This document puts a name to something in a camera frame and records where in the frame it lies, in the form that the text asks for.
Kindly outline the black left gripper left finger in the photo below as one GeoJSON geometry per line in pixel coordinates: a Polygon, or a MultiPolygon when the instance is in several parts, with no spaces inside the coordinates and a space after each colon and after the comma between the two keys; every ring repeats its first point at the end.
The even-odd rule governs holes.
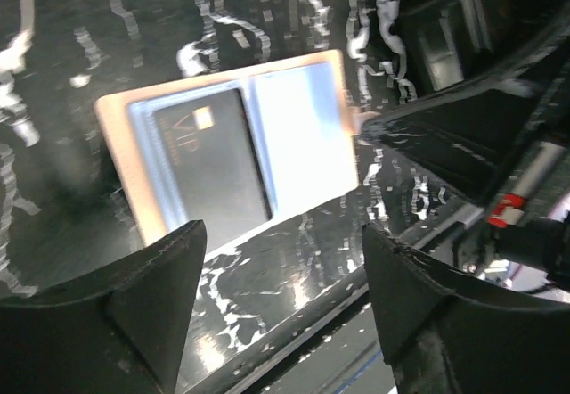
{"type": "Polygon", "coordinates": [[[3,298],[1,391],[174,392],[206,248],[195,220],[30,298],[3,298]]]}

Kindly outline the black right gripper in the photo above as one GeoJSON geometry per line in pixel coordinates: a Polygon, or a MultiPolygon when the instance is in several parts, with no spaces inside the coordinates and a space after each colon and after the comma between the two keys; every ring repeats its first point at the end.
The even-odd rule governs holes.
{"type": "Polygon", "coordinates": [[[467,201],[490,201],[473,233],[475,274],[503,259],[567,278],[569,213],[551,214],[569,202],[569,69],[532,117],[534,95],[491,89],[442,100],[422,99],[377,116],[360,137],[401,153],[467,201]]]}

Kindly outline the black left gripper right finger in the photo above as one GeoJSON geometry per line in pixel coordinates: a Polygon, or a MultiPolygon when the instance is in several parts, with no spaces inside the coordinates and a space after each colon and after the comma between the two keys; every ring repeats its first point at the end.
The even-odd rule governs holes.
{"type": "Polygon", "coordinates": [[[364,268],[400,393],[567,393],[569,306],[501,288],[368,224],[364,268]]]}

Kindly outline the black plastic card box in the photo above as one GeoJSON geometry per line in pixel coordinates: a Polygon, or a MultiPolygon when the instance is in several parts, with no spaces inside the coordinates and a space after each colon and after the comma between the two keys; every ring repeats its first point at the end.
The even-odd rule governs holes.
{"type": "Polygon", "coordinates": [[[400,0],[396,28],[430,94],[489,69],[537,35],[568,0],[400,0]]]}

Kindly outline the black credit card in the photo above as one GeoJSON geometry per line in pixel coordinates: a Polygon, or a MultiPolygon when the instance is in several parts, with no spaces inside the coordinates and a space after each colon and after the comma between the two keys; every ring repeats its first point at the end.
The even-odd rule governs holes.
{"type": "Polygon", "coordinates": [[[153,112],[175,201],[190,220],[202,220],[208,250],[261,226],[271,216],[237,89],[207,95],[153,112]]]}

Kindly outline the beige leather card holder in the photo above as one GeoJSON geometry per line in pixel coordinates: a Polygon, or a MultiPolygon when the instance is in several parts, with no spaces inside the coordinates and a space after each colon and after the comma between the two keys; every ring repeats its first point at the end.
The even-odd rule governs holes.
{"type": "Polygon", "coordinates": [[[142,242],[200,220],[215,251],[356,189],[362,115],[343,60],[326,50],[99,98],[142,242]]]}

